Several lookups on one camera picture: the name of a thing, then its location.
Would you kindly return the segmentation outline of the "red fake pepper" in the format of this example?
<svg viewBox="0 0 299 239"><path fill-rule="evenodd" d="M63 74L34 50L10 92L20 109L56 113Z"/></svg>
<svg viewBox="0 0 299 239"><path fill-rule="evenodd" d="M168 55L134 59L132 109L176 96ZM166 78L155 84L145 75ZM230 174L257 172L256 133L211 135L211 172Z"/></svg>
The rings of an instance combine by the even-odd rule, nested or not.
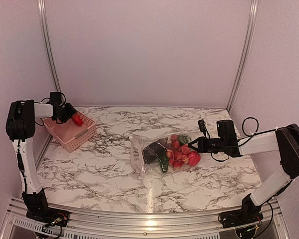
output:
<svg viewBox="0 0 299 239"><path fill-rule="evenodd" d="M71 119L73 121L73 123L76 125L76 126L82 126L83 125L83 121L82 119L80 118L79 114L77 112L75 112L72 116L71 116Z"/></svg>

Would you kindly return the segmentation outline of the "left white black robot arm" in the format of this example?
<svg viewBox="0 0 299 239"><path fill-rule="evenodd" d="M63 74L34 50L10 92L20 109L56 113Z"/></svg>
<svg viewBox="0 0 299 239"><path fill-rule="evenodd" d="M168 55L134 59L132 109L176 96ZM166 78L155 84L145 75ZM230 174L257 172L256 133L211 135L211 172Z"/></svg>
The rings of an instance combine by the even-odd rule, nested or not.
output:
<svg viewBox="0 0 299 239"><path fill-rule="evenodd" d="M6 132L16 153L22 183L22 198L27 206L27 216L47 222L60 217L67 220L68 211L52 208L39 181L33 153L36 118L51 118L56 123L66 123L76 110L66 102L62 92L51 92L46 103L35 100L18 100L10 105Z"/></svg>

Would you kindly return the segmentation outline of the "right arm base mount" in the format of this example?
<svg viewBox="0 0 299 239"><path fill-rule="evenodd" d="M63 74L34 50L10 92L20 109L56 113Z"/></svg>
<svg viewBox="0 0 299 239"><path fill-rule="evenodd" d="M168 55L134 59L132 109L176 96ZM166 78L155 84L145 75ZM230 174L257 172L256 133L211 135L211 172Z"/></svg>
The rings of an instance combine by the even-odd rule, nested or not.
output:
<svg viewBox="0 0 299 239"><path fill-rule="evenodd" d="M256 210L251 213L244 214L242 209L221 212L218 215L218 221L222 224L223 228L230 228L260 222L263 219L261 210Z"/></svg>

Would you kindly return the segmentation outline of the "green fake cucumber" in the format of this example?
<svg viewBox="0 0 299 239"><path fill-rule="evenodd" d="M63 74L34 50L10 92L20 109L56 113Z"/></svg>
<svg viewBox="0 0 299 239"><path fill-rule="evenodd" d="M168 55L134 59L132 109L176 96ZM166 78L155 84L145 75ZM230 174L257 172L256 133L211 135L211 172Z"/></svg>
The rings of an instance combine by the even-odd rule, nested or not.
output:
<svg viewBox="0 0 299 239"><path fill-rule="evenodd" d="M167 173L169 168L169 158L166 154L162 154L158 158L162 173Z"/></svg>

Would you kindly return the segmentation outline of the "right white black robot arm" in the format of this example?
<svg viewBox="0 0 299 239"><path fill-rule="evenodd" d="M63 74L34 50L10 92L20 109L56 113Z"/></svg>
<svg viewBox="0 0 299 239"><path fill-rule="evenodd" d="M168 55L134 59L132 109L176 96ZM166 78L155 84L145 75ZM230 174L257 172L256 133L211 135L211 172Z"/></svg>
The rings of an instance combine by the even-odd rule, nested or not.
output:
<svg viewBox="0 0 299 239"><path fill-rule="evenodd" d="M216 123L217 138L210 137L203 120L198 125L204 136L188 144L189 148L198 153L213 155L221 152L232 158L274 151L279 153L278 169L242 200L242 206L237 212L240 222L249 222L260 211L262 204L282 193L299 176L299 127L296 124L255 132L242 139L237 138L231 120Z"/></svg>

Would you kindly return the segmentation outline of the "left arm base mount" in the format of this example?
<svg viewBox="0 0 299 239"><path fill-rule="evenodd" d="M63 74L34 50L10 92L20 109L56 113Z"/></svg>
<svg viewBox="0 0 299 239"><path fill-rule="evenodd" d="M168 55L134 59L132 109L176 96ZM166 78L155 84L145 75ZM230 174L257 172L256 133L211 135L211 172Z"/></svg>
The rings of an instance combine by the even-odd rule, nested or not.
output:
<svg viewBox="0 0 299 239"><path fill-rule="evenodd" d="M67 226L69 211L51 208L49 206L29 207L26 216L30 219L45 223L45 227L49 226Z"/></svg>

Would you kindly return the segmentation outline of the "clear zip top bag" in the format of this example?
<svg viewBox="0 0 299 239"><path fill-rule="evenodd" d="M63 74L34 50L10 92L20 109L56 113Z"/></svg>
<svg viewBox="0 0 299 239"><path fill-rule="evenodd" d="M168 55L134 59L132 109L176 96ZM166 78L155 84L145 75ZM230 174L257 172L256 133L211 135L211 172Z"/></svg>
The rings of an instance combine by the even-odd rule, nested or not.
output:
<svg viewBox="0 0 299 239"><path fill-rule="evenodd" d="M135 136L130 138L130 161L140 175L168 175L196 167L201 155L189 148L191 137L171 134L158 139Z"/></svg>

